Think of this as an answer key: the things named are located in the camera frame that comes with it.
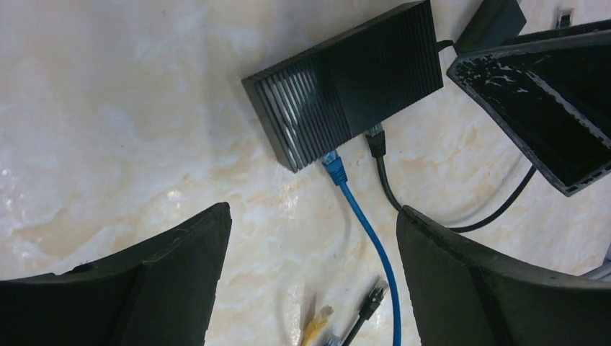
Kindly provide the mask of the small black ribbed network switch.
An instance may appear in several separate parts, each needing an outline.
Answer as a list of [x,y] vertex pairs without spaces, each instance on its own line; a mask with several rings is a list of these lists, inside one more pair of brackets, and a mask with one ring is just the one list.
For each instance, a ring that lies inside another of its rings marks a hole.
[[298,172],[443,85],[432,6],[397,6],[243,79],[278,162]]

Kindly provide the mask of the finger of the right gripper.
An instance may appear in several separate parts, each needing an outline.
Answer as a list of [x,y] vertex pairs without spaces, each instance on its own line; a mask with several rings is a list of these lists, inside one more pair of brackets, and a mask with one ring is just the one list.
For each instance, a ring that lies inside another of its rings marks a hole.
[[460,54],[447,76],[565,196],[610,172],[610,21]]

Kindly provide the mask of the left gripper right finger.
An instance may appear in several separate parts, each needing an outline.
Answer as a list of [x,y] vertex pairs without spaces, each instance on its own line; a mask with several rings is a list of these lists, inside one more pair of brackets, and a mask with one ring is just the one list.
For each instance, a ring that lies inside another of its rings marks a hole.
[[423,345],[608,345],[610,284],[534,266],[409,206],[398,248]]

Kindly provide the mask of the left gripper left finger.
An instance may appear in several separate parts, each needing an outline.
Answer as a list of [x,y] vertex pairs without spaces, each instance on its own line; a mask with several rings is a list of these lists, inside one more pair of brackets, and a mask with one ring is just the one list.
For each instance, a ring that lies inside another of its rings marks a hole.
[[3,345],[203,345],[231,234],[216,203],[61,275],[1,282]]

